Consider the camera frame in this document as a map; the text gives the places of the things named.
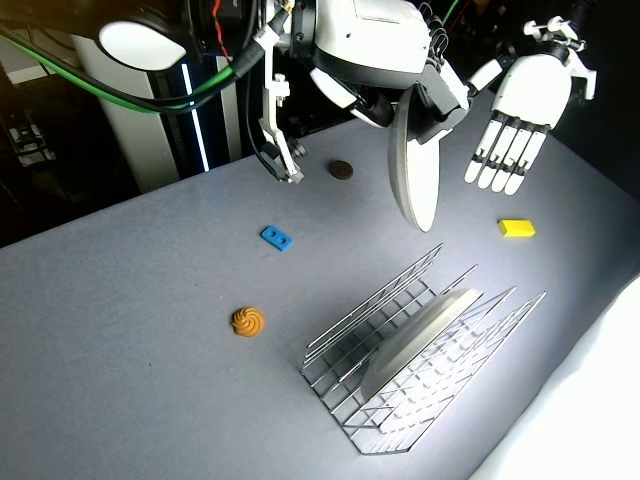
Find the dark brown round object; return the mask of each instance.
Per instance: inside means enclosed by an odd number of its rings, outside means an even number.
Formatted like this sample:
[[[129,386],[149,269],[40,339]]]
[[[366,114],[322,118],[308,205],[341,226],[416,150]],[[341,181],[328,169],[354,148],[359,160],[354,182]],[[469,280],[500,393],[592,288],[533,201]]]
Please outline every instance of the dark brown round object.
[[[329,171],[331,175],[340,179],[348,180],[353,176],[353,167],[347,162],[342,160],[334,160],[329,164]]]

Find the gray table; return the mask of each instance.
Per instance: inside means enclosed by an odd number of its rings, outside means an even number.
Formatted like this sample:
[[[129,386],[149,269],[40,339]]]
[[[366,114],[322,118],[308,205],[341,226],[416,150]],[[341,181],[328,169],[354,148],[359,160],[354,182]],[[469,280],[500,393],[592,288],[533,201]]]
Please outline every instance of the gray table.
[[[640,268],[639,206],[553,139],[517,196],[464,184],[489,101],[446,139],[429,234],[395,206],[387,132],[352,122],[305,141],[298,186],[243,160],[1,250],[0,478],[468,476]],[[539,233],[505,240],[502,217]],[[440,242],[436,287],[479,263],[469,285],[519,285],[510,306],[549,294],[414,452],[360,456],[297,370],[305,343]],[[245,305],[254,339],[229,326]]]

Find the metal wire rack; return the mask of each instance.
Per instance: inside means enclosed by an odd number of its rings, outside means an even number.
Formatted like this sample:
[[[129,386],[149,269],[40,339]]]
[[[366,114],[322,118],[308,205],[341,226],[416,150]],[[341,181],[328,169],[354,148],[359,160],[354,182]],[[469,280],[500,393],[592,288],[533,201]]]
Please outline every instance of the metal wire rack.
[[[543,292],[497,320],[491,314],[516,287],[481,298],[366,401],[360,382],[371,355],[438,295],[425,277],[442,247],[420,258],[307,347],[302,375],[362,454],[408,452],[545,296]]]

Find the green cable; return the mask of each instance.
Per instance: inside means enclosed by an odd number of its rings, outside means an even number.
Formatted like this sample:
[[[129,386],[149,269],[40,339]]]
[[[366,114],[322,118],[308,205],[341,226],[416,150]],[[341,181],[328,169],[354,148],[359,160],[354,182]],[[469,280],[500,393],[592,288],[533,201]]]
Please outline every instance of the green cable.
[[[112,95],[108,92],[105,92],[97,87],[94,87],[93,85],[85,82],[84,80],[82,80],[81,78],[76,77],[73,73],[67,71],[65,68],[61,67],[60,65],[57,65],[54,62],[51,62],[50,60],[48,60],[47,58],[43,57],[42,55],[26,48],[23,47],[22,45],[14,42],[13,40],[3,37],[6,41],[10,42],[12,45],[14,45],[15,47],[19,48],[22,52],[24,52],[25,54],[29,55],[30,57],[34,58],[35,60],[39,61],[40,63],[43,63],[44,65],[46,65],[47,67],[51,68],[51,70],[55,71],[57,74],[59,74],[61,77],[69,80],[71,83],[77,85],[78,87],[86,90],[89,93],[92,93],[93,95],[96,95],[97,97],[100,97],[104,100],[107,100],[111,103],[114,103],[116,105],[119,105],[121,107],[124,108],[128,108],[130,110],[134,110],[136,112],[140,112],[140,113],[158,113],[155,112],[153,110],[148,110],[146,108],[140,107],[138,105],[132,104],[130,102],[128,102],[127,100],[124,100],[122,98],[119,98],[115,95]],[[222,70],[221,72],[219,72],[217,75],[211,77],[209,80],[205,81],[202,85],[198,86],[196,89],[193,90],[193,94],[200,94],[203,92],[206,92],[207,90],[209,90],[212,87],[215,87],[216,85],[218,85],[219,83],[221,83],[222,81],[226,80],[227,78],[229,78],[231,75],[233,75],[234,72],[230,67],[225,68],[224,70]],[[167,108],[174,108],[174,109],[180,109],[183,107],[188,106],[188,103],[183,103],[183,104],[178,104],[178,105],[169,105],[167,106]]]
[[[453,3],[451,4],[451,6],[449,7],[449,10],[447,11],[447,14],[444,16],[444,20],[442,20],[442,23],[447,23],[447,20],[449,19],[449,17],[451,16],[451,12],[453,12],[453,9],[456,8],[456,5],[458,4],[460,0],[453,0]]]

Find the plate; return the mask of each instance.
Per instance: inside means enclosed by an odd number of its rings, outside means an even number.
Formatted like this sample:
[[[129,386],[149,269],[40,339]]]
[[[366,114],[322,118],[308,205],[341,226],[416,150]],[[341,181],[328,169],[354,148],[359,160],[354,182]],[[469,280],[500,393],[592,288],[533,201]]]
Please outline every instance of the plate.
[[[402,94],[391,125],[389,182],[404,217],[427,232],[438,205],[440,147],[437,140],[420,145],[411,139],[410,108],[414,116],[422,110],[415,86]]]
[[[482,296],[473,288],[454,290],[435,297],[418,310],[396,333],[381,344],[369,362],[360,391],[369,401]]]

